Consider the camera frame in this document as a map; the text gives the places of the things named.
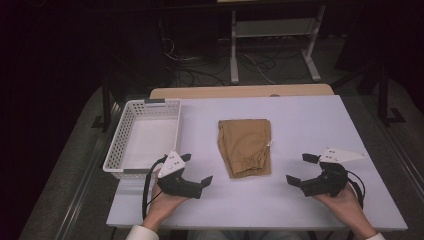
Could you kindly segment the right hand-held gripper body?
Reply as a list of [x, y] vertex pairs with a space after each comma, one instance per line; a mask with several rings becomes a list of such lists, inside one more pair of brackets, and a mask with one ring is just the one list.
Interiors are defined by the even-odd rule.
[[301, 181], [300, 189], [306, 197], [320, 194], [329, 194], [331, 197], [337, 196], [350, 183], [358, 197], [365, 194], [365, 185], [363, 181], [355, 175], [360, 181], [361, 186], [349, 178], [351, 171], [343, 166], [343, 163], [366, 158], [364, 154], [342, 150], [338, 148], [327, 147], [320, 156], [317, 163], [321, 168], [321, 174], [310, 180]]

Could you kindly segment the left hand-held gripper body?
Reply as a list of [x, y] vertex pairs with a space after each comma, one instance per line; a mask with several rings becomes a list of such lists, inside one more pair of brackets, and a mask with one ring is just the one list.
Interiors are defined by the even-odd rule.
[[199, 199], [203, 188], [201, 183], [185, 180], [182, 174], [184, 162], [176, 151], [171, 151], [158, 173], [158, 186], [168, 195]]

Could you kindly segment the white perforated plastic basket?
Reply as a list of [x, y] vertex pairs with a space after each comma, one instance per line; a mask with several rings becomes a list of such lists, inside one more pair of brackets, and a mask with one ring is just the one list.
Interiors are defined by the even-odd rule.
[[128, 101], [103, 171], [117, 179], [144, 178], [157, 160], [179, 149], [181, 125], [180, 99]]

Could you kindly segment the brown pants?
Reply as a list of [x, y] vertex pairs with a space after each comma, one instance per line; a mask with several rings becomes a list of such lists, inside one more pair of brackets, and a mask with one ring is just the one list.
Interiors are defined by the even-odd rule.
[[271, 174], [269, 120], [220, 120], [217, 143], [231, 179]]

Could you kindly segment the person's right hand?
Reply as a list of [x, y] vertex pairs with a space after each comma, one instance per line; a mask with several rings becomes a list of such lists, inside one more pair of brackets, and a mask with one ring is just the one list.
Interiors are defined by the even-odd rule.
[[352, 232], [355, 227], [360, 225], [370, 225], [349, 184], [346, 184], [344, 189], [335, 197], [320, 194], [314, 196], [314, 199], [327, 206], [335, 217], [347, 225]]

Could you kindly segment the person's left hand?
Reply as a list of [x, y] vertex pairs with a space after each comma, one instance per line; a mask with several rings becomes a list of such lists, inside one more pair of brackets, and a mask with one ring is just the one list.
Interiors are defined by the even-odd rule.
[[165, 194], [161, 191], [157, 183], [153, 186], [152, 197], [153, 200], [150, 203], [142, 226], [157, 232], [161, 223], [170, 217], [177, 207], [185, 202], [187, 198]]

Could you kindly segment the white table board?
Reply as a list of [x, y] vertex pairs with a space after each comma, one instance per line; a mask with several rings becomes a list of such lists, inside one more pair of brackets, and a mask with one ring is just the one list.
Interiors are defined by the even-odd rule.
[[[218, 122], [267, 119], [271, 123], [271, 174], [231, 179], [218, 150]], [[164, 221], [166, 229], [333, 230], [334, 215], [286, 181], [290, 175], [314, 178], [319, 166], [303, 153], [321, 155], [327, 147], [364, 154], [343, 163], [364, 182], [364, 211], [378, 230], [407, 225], [383, 183], [346, 111], [330, 96], [182, 99], [179, 154], [191, 154], [184, 178], [199, 182], [213, 176], [198, 200], [189, 200]], [[119, 179], [108, 224], [131, 227], [141, 222], [144, 178]]]

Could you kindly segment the wooden table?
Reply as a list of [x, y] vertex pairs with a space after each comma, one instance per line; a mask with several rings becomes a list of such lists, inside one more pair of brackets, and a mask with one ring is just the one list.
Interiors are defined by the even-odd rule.
[[334, 92], [328, 84], [290, 84], [157, 88], [151, 92], [150, 98], [200, 99], [270, 96], [327, 96], [333, 94]]

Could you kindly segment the black metal stand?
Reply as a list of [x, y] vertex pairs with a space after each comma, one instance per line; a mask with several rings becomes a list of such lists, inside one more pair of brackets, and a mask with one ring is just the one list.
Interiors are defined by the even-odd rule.
[[102, 92], [102, 109], [103, 115], [96, 116], [92, 124], [92, 128], [101, 129], [106, 132], [111, 123], [111, 109], [112, 109], [112, 96], [111, 96], [111, 80], [105, 77], [101, 86]]
[[405, 123], [406, 120], [397, 108], [388, 108], [389, 78], [383, 64], [372, 61], [333, 82], [330, 87], [335, 90], [356, 77], [362, 76], [356, 91], [360, 95], [370, 95], [378, 88], [377, 116], [381, 122], [390, 127], [394, 123]]

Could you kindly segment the grey metal stand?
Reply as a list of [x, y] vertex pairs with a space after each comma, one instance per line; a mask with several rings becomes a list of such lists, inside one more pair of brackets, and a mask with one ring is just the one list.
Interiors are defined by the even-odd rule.
[[301, 56], [308, 68], [309, 74], [314, 82], [321, 80], [319, 71], [312, 58], [318, 33], [322, 24], [325, 5], [318, 7], [315, 17], [292, 18], [278, 20], [252, 20], [241, 21], [237, 19], [237, 12], [231, 12], [231, 52], [230, 52], [230, 74], [231, 83], [239, 83], [238, 53], [236, 51], [236, 40], [252, 37], [277, 37], [277, 36], [308, 36], [309, 42], [301, 51]]

